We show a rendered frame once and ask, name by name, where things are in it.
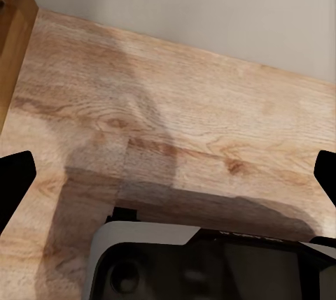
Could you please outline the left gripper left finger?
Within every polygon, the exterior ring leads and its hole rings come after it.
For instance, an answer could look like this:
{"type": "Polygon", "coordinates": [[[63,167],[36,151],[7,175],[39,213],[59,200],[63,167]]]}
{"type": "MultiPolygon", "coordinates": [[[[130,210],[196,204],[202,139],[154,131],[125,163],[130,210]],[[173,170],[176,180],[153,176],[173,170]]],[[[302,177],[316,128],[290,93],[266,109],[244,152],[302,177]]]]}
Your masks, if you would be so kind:
{"type": "Polygon", "coordinates": [[[29,150],[0,158],[0,235],[35,177],[29,150]]]}

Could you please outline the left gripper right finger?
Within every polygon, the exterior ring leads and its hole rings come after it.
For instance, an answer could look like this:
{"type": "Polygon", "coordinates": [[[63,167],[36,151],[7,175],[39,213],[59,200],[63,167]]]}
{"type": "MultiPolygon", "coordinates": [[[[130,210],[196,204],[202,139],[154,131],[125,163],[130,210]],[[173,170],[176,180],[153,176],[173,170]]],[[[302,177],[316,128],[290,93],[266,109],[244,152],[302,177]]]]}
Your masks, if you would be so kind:
{"type": "Polygon", "coordinates": [[[319,151],[314,176],[336,207],[336,153],[319,151]]]}

